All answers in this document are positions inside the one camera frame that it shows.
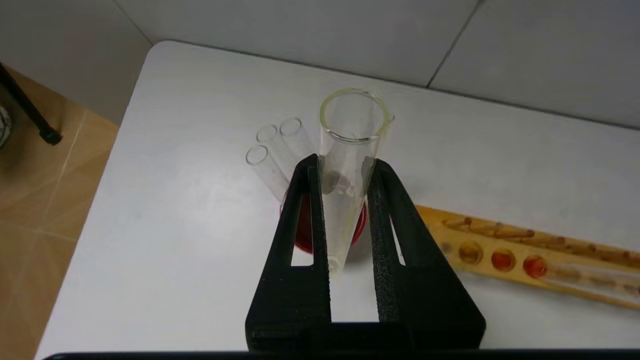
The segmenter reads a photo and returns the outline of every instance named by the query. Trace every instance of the white tiled wall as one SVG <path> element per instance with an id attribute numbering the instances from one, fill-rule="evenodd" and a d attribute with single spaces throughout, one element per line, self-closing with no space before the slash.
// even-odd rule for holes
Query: white tiled wall
<path id="1" fill-rule="evenodd" d="M 640 128 L 640 1 L 488 0 L 431 86 Z"/>
<path id="2" fill-rule="evenodd" d="M 23 0 L 0 61 L 117 122 L 178 40 L 640 128 L 638 19 L 638 0 Z"/>
<path id="3" fill-rule="evenodd" d="M 111 0 L 0 6 L 0 61 L 121 122 L 151 43 Z"/>
<path id="4" fill-rule="evenodd" d="M 425 86 L 476 0 L 116 0 L 181 40 Z"/>

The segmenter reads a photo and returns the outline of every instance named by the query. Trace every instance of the glass test tube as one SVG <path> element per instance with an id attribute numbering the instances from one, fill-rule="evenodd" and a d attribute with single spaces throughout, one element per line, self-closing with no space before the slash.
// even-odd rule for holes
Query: glass test tube
<path id="1" fill-rule="evenodd" d="M 278 164 L 286 179 L 290 181 L 298 162 L 289 146 L 284 142 L 278 128 L 275 125 L 263 126 L 258 130 L 255 139 L 269 149 L 269 153 L 276 164 Z"/>
<path id="2" fill-rule="evenodd" d="M 331 276 L 344 267 L 380 140 L 391 120 L 385 103 L 362 89 L 338 90 L 322 103 L 320 171 Z"/>
<path id="3" fill-rule="evenodd" d="M 245 160 L 276 200 L 282 202 L 289 188 L 289 181 L 271 157 L 269 149 L 264 145 L 256 145 L 246 152 Z"/>
<path id="4" fill-rule="evenodd" d="M 309 134 L 299 118 L 290 117 L 285 119 L 280 124 L 280 134 L 295 155 L 297 162 L 316 153 L 313 150 L 311 140 L 309 140 Z"/>

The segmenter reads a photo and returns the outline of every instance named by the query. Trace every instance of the black tripod leg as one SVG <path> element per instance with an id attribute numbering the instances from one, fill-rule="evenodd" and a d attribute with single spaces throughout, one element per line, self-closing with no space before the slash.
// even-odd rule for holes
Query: black tripod leg
<path id="1" fill-rule="evenodd" d="M 35 126 L 40 131 L 40 137 L 51 145 L 56 145 L 62 140 L 62 135 L 57 132 L 49 123 L 42 117 L 38 109 L 33 106 L 33 103 L 22 89 L 16 84 L 15 80 L 7 72 L 7 70 L 0 64 L 0 83 L 6 87 L 9 94 L 15 99 L 15 101 L 24 110 L 29 119 L 33 121 Z"/>

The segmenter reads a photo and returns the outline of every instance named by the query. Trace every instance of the test tube rim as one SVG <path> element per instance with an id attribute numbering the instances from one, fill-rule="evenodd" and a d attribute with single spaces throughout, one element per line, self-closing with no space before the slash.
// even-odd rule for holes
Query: test tube rim
<path id="1" fill-rule="evenodd" d="M 339 96 L 347 95 L 347 94 L 364 95 L 370 98 L 371 100 L 373 100 L 374 102 L 376 102 L 378 106 L 380 106 L 380 110 L 382 111 L 382 114 L 383 114 L 383 122 L 380 128 L 373 135 L 367 136 L 365 138 L 350 138 L 348 136 L 340 135 L 335 131 L 331 130 L 331 127 L 329 126 L 329 124 L 327 124 L 326 119 L 324 118 L 324 111 L 326 109 L 326 106 L 329 104 L 329 102 L 331 102 L 335 98 Z M 329 134 L 329 136 L 331 136 L 334 140 L 343 142 L 343 143 L 361 144 L 361 143 L 370 143 L 370 142 L 376 141 L 379 137 L 385 134 L 385 131 L 387 131 L 387 127 L 390 124 L 390 121 L 391 121 L 391 113 L 387 109 L 387 105 L 385 104 L 385 102 L 382 101 L 382 99 L 377 95 L 372 94 L 364 89 L 343 88 L 343 89 L 337 90 L 336 92 L 329 95 L 320 106 L 320 125 L 322 126 L 323 130 L 327 134 Z"/>
<path id="2" fill-rule="evenodd" d="M 268 139 L 260 139 L 260 132 L 265 129 L 273 129 L 274 133 L 273 135 L 270 135 Z M 255 139 L 256 141 L 258 141 L 258 143 L 268 143 L 272 141 L 276 136 L 278 136 L 278 134 L 279 134 L 278 127 L 273 124 L 269 124 L 269 125 L 262 126 L 260 129 L 258 129 L 258 132 L 255 134 Z"/>
<path id="3" fill-rule="evenodd" d="M 295 123 L 297 123 L 297 124 L 298 124 L 298 127 L 297 127 L 293 132 L 291 132 L 291 133 L 286 133 L 286 134 L 285 134 L 285 133 L 284 133 L 284 131 L 282 131 L 282 126 L 284 126 L 284 125 L 285 125 L 285 123 L 288 123 L 290 120 L 295 121 Z M 284 120 L 280 123 L 280 134 L 281 134 L 282 136 L 284 136 L 284 137 L 287 137 L 287 136 L 293 136 L 293 135 L 297 134 L 297 133 L 298 133 L 298 131 L 300 131 L 300 129 L 302 129 L 302 120 L 300 120 L 300 118 L 299 118 L 299 117 L 295 117 L 295 116 L 293 116 L 293 117 L 287 117 L 286 119 L 284 119 Z"/>
<path id="4" fill-rule="evenodd" d="M 251 153 L 252 151 L 254 151 L 255 149 L 264 149 L 264 156 L 262 157 L 262 159 L 260 159 L 260 161 L 257 162 L 253 162 L 249 160 L 249 153 Z M 244 156 L 244 160 L 246 161 L 246 163 L 249 166 L 253 166 L 256 167 L 258 165 L 260 165 L 262 162 L 264 162 L 264 160 L 267 160 L 267 158 L 269 157 L 269 148 L 267 148 L 266 146 L 262 145 L 262 144 L 257 144 L 252 146 L 251 148 L 249 148 L 249 150 L 247 150 L 246 155 Z"/>

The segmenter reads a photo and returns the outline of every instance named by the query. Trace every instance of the wooden floor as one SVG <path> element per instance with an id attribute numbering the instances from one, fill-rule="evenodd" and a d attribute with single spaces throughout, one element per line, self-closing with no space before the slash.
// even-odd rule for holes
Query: wooden floor
<path id="1" fill-rule="evenodd" d="M 0 360 L 31 360 L 118 127 L 16 72 L 62 142 L 51 146 L 5 90 L 14 125 L 0 148 Z"/>

